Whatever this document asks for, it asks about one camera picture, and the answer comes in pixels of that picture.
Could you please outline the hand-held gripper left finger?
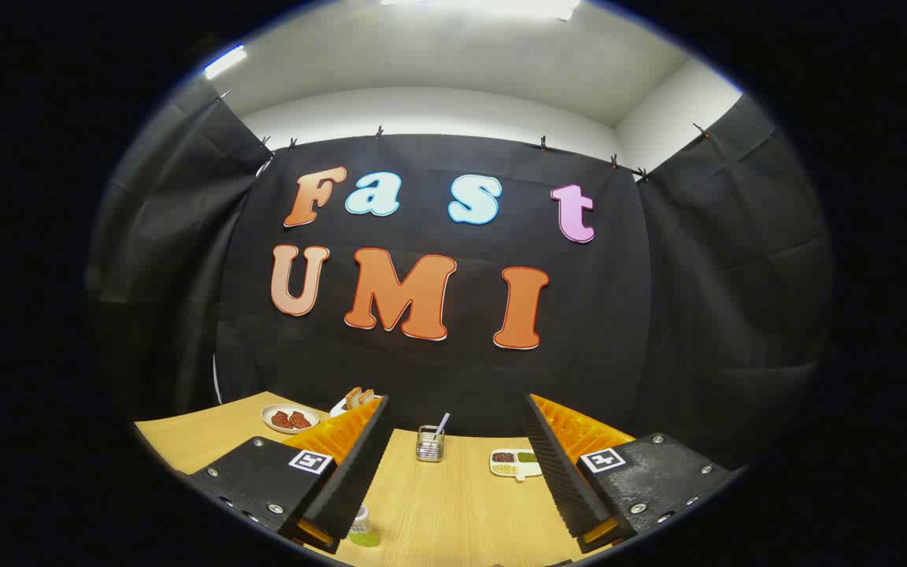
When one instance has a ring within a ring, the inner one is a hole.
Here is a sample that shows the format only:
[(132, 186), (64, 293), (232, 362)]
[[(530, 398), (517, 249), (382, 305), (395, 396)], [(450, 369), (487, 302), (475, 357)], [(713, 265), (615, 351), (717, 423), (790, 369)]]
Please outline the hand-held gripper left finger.
[(282, 442), (256, 435), (187, 480), (230, 512), (334, 554), (387, 449), (389, 401), (378, 396)]

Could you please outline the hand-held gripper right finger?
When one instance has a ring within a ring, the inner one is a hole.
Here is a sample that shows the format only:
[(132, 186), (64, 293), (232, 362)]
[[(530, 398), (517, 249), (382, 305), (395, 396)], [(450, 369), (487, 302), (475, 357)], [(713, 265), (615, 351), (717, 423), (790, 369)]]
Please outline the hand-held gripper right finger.
[(579, 551), (623, 544), (686, 516), (746, 468), (727, 467), (666, 431), (631, 435), (537, 394), (524, 430)]

